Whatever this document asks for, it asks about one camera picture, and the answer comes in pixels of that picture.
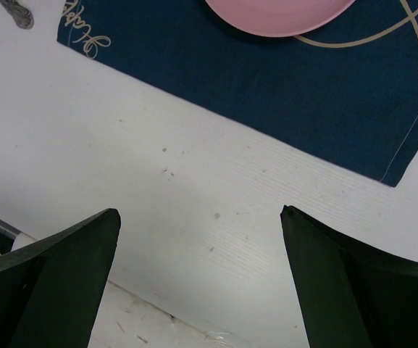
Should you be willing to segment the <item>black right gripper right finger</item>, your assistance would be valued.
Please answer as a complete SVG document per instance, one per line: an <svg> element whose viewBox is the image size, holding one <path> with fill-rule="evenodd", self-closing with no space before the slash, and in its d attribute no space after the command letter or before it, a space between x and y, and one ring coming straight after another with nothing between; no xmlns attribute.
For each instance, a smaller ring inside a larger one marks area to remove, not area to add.
<svg viewBox="0 0 418 348"><path fill-rule="evenodd" d="M310 347L418 347L418 262L280 214Z"/></svg>

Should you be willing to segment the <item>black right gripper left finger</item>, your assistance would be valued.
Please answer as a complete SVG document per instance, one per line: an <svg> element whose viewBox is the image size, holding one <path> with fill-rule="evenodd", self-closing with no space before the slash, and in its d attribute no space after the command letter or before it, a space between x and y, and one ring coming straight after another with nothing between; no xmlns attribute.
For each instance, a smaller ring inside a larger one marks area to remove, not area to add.
<svg viewBox="0 0 418 348"><path fill-rule="evenodd" d="M0 347L87 347L121 226L106 209L0 256Z"/></svg>

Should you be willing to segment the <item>pink plastic plate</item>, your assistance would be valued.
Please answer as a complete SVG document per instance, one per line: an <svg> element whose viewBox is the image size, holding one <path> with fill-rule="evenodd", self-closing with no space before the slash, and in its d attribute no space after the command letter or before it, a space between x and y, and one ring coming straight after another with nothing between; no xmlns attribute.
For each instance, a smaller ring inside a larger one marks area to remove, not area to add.
<svg viewBox="0 0 418 348"><path fill-rule="evenodd" d="M343 14L354 0L208 0L227 24L255 36L284 38L308 33Z"/></svg>

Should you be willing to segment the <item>dark blue cloth placemat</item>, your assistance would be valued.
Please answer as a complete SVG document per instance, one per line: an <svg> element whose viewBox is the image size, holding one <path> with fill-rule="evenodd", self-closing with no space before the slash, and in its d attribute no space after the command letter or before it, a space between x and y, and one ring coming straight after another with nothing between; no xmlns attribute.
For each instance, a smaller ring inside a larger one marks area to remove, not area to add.
<svg viewBox="0 0 418 348"><path fill-rule="evenodd" d="M387 186L418 152L418 1L355 1L289 38L244 33L205 1L66 1L57 40Z"/></svg>

